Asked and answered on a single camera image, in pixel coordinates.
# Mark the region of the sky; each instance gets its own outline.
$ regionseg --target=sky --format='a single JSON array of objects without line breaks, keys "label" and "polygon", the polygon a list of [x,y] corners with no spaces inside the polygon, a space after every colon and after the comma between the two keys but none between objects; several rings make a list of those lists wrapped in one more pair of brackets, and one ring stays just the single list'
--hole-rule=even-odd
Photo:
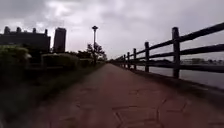
[{"label": "sky", "polygon": [[[224,0],[0,0],[0,31],[5,26],[38,32],[49,30],[54,39],[57,27],[67,29],[66,50],[85,50],[93,43],[92,26],[97,43],[108,58],[116,58],[133,48],[141,50],[144,42],[155,45],[170,40],[173,27],[180,35],[224,22]],[[221,44],[224,32],[181,44],[181,49]],[[170,51],[172,46],[152,51]],[[194,57],[223,59],[223,53]]]}]

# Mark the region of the greenery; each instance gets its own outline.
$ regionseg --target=greenery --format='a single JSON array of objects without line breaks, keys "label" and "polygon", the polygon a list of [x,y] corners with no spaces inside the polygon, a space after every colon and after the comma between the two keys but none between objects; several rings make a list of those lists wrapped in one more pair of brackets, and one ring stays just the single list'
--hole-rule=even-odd
[{"label": "greenery", "polygon": [[37,64],[29,61],[29,52],[25,48],[0,46],[1,116],[11,122],[29,108],[54,98],[102,66],[106,54],[99,45],[95,46],[95,50],[99,60],[95,66],[93,51],[89,50],[43,54],[38,57],[41,63],[39,61]]},{"label": "greenery", "polygon": [[93,59],[80,59],[80,66],[85,68],[93,65]]},{"label": "greenery", "polygon": [[18,46],[0,46],[0,81],[11,86],[22,79],[27,64],[28,50]]},{"label": "greenery", "polygon": [[0,110],[4,114],[4,119],[10,123],[29,108],[35,107],[40,102],[52,100],[60,92],[101,66],[102,64],[99,64],[96,67],[44,74],[31,81],[20,83],[18,88],[1,91]]},{"label": "greenery", "polygon": [[42,63],[44,67],[63,67],[65,69],[77,69],[79,58],[70,54],[44,54]]}]

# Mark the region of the hedge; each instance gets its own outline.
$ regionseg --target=hedge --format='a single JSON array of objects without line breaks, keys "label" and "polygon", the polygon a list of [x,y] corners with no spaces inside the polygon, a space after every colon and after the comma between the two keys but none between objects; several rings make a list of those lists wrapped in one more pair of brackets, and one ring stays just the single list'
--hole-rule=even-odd
[{"label": "hedge", "polygon": [[77,69],[79,58],[66,53],[42,55],[43,67],[63,67],[65,69]]},{"label": "hedge", "polygon": [[93,65],[93,60],[92,59],[80,59],[80,66],[81,67],[89,67]]},{"label": "hedge", "polygon": [[28,50],[19,46],[0,46],[0,81],[1,84],[14,84],[23,77],[27,64]]}]

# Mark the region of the ground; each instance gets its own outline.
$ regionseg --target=ground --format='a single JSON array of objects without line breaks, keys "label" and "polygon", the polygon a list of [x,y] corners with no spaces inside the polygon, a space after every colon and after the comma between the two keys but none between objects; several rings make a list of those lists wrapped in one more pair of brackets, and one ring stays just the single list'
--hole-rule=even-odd
[{"label": "ground", "polygon": [[206,100],[106,64],[9,127],[224,128],[224,114]]}]

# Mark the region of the tall building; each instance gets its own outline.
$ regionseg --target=tall building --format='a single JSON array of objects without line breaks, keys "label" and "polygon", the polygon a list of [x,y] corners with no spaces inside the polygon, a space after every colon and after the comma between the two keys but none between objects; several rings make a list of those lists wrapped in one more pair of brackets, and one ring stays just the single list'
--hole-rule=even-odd
[{"label": "tall building", "polygon": [[16,31],[11,31],[5,27],[4,33],[0,34],[0,45],[18,45],[26,47],[32,53],[49,53],[51,37],[44,33],[37,33],[36,28],[33,32],[22,31],[17,27]]},{"label": "tall building", "polygon": [[65,42],[66,42],[66,29],[65,28],[57,28],[55,30],[54,36],[54,52],[55,53],[63,53],[65,52]]}]

